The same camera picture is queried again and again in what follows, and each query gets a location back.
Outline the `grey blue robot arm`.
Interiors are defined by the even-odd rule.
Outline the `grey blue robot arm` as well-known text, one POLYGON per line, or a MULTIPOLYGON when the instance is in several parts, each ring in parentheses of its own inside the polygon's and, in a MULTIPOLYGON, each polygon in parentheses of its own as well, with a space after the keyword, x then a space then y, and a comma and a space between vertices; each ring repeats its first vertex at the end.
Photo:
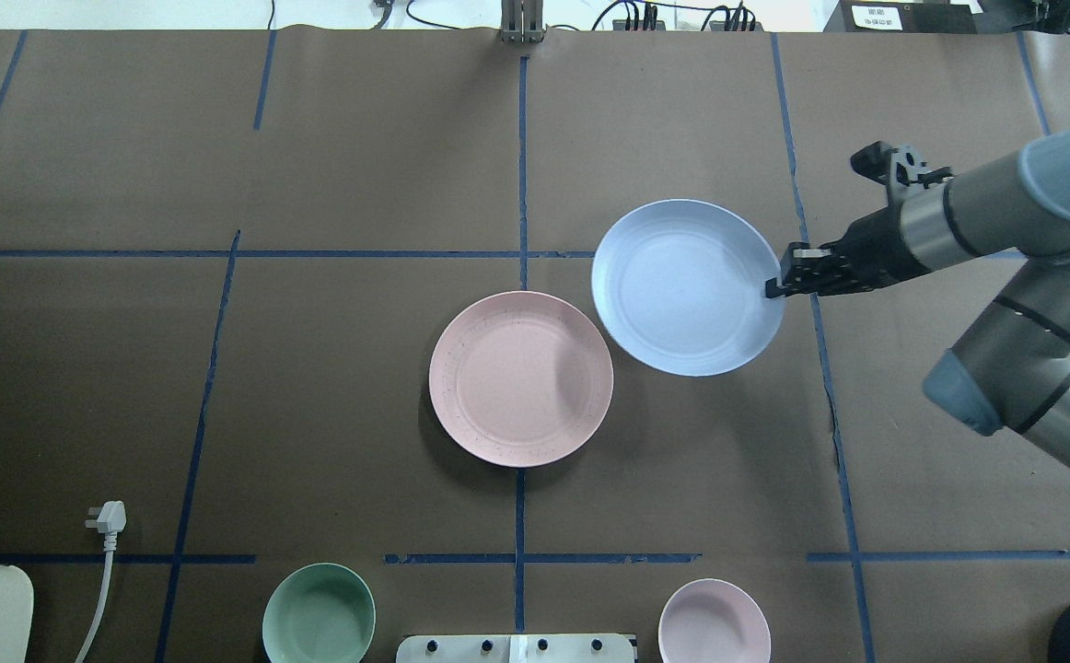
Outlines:
POLYGON ((850 159, 886 204, 834 242, 793 242, 770 299, 875 291, 1004 250, 1024 264, 923 382, 973 432, 1011 429, 1070 471, 1070 129, 956 175, 910 145, 850 159))

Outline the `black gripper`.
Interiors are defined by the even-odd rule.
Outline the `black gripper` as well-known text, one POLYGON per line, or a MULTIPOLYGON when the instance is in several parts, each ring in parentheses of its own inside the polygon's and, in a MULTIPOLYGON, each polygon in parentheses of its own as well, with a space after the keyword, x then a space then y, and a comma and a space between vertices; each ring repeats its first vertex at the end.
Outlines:
POLYGON ((865 293, 906 282, 930 273, 915 259, 902 237, 900 215, 885 207, 849 226, 842 238, 811 247, 788 244, 780 261, 779 280, 765 283, 765 296, 797 294, 835 297, 865 293))

